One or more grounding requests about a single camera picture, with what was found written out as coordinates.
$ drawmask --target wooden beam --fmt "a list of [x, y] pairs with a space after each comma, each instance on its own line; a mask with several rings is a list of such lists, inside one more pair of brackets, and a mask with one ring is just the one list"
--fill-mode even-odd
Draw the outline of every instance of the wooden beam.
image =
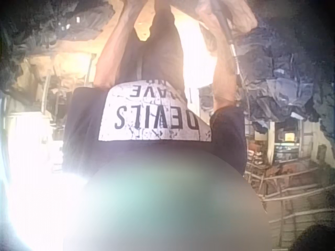
[[[308, 210], [308, 211], [303, 211], [303, 212], [297, 212], [297, 213], [293, 213], [293, 214], [285, 216], [283, 220], [287, 220], [287, 219], [290, 219], [292, 217], [297, 217], [297, 216], [310, 215], [310, 214], [316, 214], [316, 213], [330, 213], [330, 212], [335, 212], [335, 208], [323, 208], [323, 209], [314, 209], [314, 210]], [[269, 221], [269, 224], [276, 223], [281, 220], [282, 218], [271, 220]]]
[[262, 202], [292, 200], [292, 199], [296, 199], [296, 198], [300, 198], [300, 197], [317, 195], [318, 193], [321, 193], [323, 191], [328, 191], [328, 190], [331, 190], [331, 189], [334, 189], [334, 188], [335, 188], [335, 185], [332, 185], [332, 186], [325, 187], [325, 188], [315, 189], [315, 190], [310, 191], [310, 192], [300, 193], [298, 195], [290, 195], [290, 196], [279, 197], [279, 198], [264, 199], [264, 200], [262, 200]]

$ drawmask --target person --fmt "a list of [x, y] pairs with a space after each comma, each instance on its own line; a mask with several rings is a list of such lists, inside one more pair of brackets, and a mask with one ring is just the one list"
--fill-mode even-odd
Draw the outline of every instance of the person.
[[[244, 0], [224, 0], [242, 32], [257, 23]], [[120, 154], [136, 149], [195, 149], [244, 173], [247, 147], [243, 111], [235, 106], [237, 78], [229, 46], [209, 0], [197, 13], [216, 37], [214, 115], [207, 125], [187, 108], [183, 49], [169, 1], [155, 1], [147, 41], [134, 24], [147, 0], [124, 1], [120, 19], [96, 66], [95, 88], [77, 88], [64, 132], [63, 170], [93, 176]]]

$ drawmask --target t-shirt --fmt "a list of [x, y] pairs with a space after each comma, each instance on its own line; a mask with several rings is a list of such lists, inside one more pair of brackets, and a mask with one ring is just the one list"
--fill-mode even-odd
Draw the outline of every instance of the t-shirt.
[[86, 87], [74, 91], [64, 133], [64, 171], [92, 176], [119, 154], [145, 147], [210, 152], [243, 174], [243, 111], [219, 109], [208, 125], [161, 80], [123, 83], [108, 92]]

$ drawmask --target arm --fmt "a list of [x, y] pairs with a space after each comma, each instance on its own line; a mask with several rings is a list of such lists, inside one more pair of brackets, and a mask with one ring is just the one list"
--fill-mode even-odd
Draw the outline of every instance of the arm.
[[209, 1], [200, 5], [198, 14], [217, 41], [217, 64], [213, 79], [214, 112], [220, 108], [233, 106], [237, 89], [234, 61], [219, 21], [211, 12]]
[[[257, 20], [244, 0], [220, 0], [233, 16], [233, 24], [242, 32], [249, 32], [257, 26]], [[237, 76], [235, 61], [221, 30], [220, 23], [211, 9], [210, 0], [200, 0], [197, 12], [204, 24], [216, 38], [217, 64], [213, 79], [214, 112], [223, 107], [235, 105]]]
[[97, 62], [94, 78], [95, 87], [110, 89], [114, 86], [130, 33], [144, 4], [145, 1], [125, 3], [119, 22]]

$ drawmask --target blurred object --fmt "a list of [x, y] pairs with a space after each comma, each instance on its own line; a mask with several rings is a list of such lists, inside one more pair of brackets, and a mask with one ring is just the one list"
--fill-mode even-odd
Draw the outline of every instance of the blurred object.
[[120, 155], [90, 180], [71, 215], [64, 251], [271, 246], [266, 214], [251, 187], [224, 162], [198, 151]]

